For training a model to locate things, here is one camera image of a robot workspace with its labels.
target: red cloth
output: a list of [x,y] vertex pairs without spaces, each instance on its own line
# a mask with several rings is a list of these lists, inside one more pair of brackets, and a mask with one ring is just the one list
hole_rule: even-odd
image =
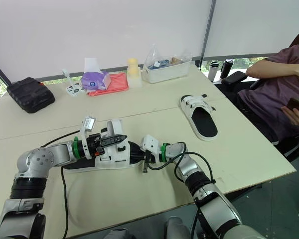
[[88,92],[87,94],[90,96],[98,96],[113,92],[119,92],[119,91],[126,91],[129,89],[128,80],[126,78],[125,72],[120,72],[117,74],[110,74],[111,77],[111,83],[109,87],[106,90],[96,90]]

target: black insole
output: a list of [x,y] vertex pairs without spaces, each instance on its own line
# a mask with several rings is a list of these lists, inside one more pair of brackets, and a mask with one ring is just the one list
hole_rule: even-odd
[[204,137],[216,136],[218,130],[211,115],[202,107],[194,109],[191,117],[198,132]]

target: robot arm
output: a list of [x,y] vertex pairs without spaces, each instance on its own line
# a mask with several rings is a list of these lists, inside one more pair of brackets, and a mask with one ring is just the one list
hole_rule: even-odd
[[125,135],[120,134],[102,139],[100,134],[93,134],[86,138],[85,132],[91,131],[93,124],[93,118],[86,117],[83,121],[83,140],[36,148],[19,157],[11,195],[5,201],[0,216],[0,239],[42,239],[45,215],[40,214],[39,210],[43,208],[43,192],[50,168],[74,163],[81,158],[92,158],[92,155],[102,155],[104,147],[126,139]]
[[[165,157],[171,159],[183,153],[184,144],[166,146]],[[210,181],[189,154],[174,160],[177,173],[188,187],[198,208],[198,220],[207,238],[215,239],[265,239],[251,227],[242,225],[235,207]]]

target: black case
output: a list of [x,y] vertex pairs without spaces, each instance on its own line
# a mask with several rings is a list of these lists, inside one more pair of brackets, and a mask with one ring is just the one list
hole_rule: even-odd
[[52,92],[31,77],[9,85],[6,90],[14,101],[28,113],[35,113],[55,101]]

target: plastic bag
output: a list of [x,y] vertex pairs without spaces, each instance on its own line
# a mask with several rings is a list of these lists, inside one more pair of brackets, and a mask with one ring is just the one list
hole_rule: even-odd
[[156,45],[153,44],[153,47],[150,50],[144,64],[148,69],[154,70],[158,68],[185,63],[191,61],[191,59],[192,59],[192,54],[188,50],[185,50],[180,56],[174,55],[174,56],[164,58],[158,52]]
[[145,65],[147,67],[151,66],[151,65],[154,65],[155,62],[159,62],[159,61],[162,61],[163,58],[162,56],[160,55],[160,53],[158,52],[158,49],[156,47],[155,44],[153,44],[151,50],[149,51],[149,54],[145,60]]

